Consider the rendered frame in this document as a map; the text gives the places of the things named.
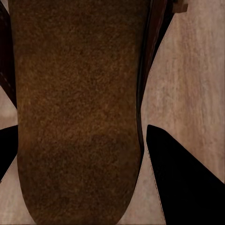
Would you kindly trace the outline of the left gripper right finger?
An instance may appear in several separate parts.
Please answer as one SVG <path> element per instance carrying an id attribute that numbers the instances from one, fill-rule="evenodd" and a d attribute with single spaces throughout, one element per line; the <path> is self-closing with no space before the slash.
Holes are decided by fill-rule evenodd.
<path id="1" fill-rule="evenodd" d="M 225 225 L 225 185 L 164 129 L 146 142 L 166 225 Z"/>

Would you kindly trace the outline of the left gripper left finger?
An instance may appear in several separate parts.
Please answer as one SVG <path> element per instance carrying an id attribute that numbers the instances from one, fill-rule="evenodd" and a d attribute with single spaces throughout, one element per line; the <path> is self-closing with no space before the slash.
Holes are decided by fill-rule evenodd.
<path id="1" fill-rule="evenodd" d="M 18 152 L 18 125 L 0 130 L 0 181 Z"/>

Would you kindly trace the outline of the sandal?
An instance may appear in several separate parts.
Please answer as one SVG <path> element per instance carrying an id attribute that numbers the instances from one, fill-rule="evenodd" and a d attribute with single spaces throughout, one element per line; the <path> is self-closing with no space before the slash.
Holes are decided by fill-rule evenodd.
<path id="1" fill-rule="evenodd" d="M 116 225 L 140 173 L 141 105 L 184 0 L 0 0 L 0 85 L 37 225 Z"/>

